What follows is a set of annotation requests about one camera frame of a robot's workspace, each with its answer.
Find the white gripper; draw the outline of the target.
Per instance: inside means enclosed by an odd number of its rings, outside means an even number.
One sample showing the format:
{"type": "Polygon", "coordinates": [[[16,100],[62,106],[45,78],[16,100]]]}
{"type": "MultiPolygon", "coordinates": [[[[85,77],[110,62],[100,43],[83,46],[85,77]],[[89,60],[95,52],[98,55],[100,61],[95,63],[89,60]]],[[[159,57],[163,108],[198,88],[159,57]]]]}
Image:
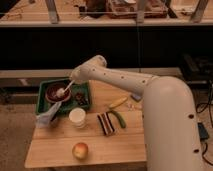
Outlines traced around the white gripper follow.
{"type": "Polygon", "coordinates": [[[91,79],[91,67],[88,65],[79,65],[74,68],[69,76],[76,84],[82,84],[91,79]]]}

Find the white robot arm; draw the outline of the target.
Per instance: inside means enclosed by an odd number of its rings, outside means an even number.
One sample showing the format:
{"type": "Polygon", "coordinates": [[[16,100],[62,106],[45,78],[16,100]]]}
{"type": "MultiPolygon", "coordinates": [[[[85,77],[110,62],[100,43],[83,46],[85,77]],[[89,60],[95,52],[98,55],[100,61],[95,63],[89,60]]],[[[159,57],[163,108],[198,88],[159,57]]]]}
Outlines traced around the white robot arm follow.
{"type": "Polygon", "coordinates": [[[182,80],[109,69],[101,55],[73,69],[70,79],[98,80],[142,97],[147,171],[204,171],[195,102],[182,80]]]}

